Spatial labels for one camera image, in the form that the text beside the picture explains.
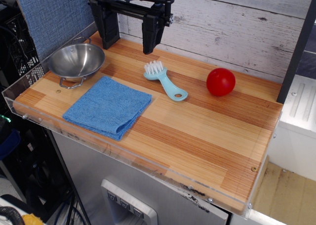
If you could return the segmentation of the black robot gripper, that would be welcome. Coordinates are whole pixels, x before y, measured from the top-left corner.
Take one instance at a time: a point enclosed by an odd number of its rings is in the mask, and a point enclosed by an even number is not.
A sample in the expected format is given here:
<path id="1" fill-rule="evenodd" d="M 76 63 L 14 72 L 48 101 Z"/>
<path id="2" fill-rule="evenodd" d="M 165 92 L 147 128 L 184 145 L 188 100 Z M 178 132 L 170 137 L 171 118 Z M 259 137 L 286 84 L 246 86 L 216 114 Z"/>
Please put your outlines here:
<path id="1" fill-rule="evenodd" d="M 120 39 L 119 13 L 143 20 L 144 54 L 154 51 L 160 44 L 164 27 L 173 23 L 173 3 L 174 0 L 88 0 L 104 49 L 109 49 Z"/>

